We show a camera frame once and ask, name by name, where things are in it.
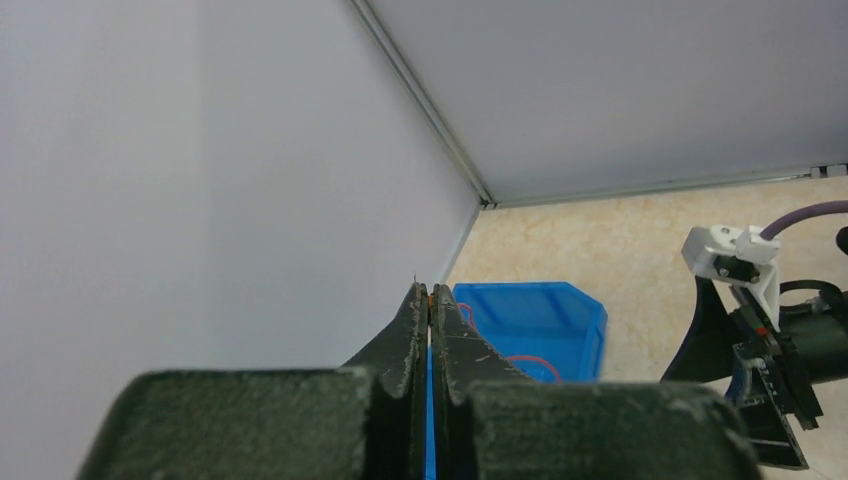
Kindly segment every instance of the gray panel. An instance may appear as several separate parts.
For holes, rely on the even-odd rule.
[[[374,0],[499,201],[844,162],[843,0]]]
[[[3,13],[3,479],[72,477],[142,371],[339,364],[442,279],[475,197],[347,5]]]

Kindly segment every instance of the tile floor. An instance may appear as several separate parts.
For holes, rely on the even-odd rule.
[[[602,380],[656,381],[692,318],[694,282],[679,253],[691,227],[763,225],[806,204],[845,197],[848,178],[482,212],[448,283],[571,282],[609,313]],[[845,216],[831,216],[786,231],[782,278],[848,288],[848,257],[833,244],[845,225]],[[816,392],[822,427],[804,432],[794,424],[812,468],[765,469],[766,478],[848,479],[848,380]]]

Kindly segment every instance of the metal strip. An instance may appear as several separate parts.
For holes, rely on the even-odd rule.
[[[362,19],[369,33],[371,33],[371,36],[374,37],[377,45],[383,51],[383,54],[389,60],[395,73],[397,73],[406,91],[424,115],[430,128],[433,129],[436,138],[438,138],[439,142],[445,148],[451,163],[453,163],[468,185],[477,193],[482,205],[495,203],[492,194],[489,192],[489,188],[480,177],[480,173],[474,162],[471,161],[468,151],[453,133],[453,130],[451,130],[439,109],[436,108],[427,90],[424,89],[424,85],[418,80],[411,64],[400,51],[391,35],[389,35],[388,29],[386,29],[385,24],[377,15],[371,2],[368,0],[349,1]]]
[[[739,174],[721,177],[708,177],[693,180],[680,180],[642,185],[637,187],[617,188],[610,190],[599,190],[593,192],[553,195],[549,197],[535,197],[517,200],[507,200],[491,205],[484,205],[484,210],[496,210],[501,208],[532,207],[536,205],[547,205],[553,203],[567,203],[585,200],[603,200],[607,198],[631,197],[636,195],[650,195],[654,193],[671,193],[701,188],[721,188],[740,185],[752,185],[757,183],[781,182],[785,180],[798,180],[812,178],[809,168],[797,168],[792,170],[780,170],[773,172],[760,172],[752,174]]]

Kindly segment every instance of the red wire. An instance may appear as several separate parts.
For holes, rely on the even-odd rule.
[[[474,311],[471,310],[471,305],[467,303],[457,303],[456,306],[460,311],[465,310],[468,312],[468,324],[471,325],[471,328],[477,330],[477,325],[474,324]],[[513,355],[506,359],[509,362],[536,362],[550,370],[550,372],[554,374],[554,379],[556,379],[557,383],[562,383],[562,377],[559,375],[557,369],[542,357],[537,357],[535,355]]]

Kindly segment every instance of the black cylinder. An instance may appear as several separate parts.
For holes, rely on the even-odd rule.
[[[792,337],[812,383],[848,378],[848,328],[826,314],[797,316],[780,322]]]

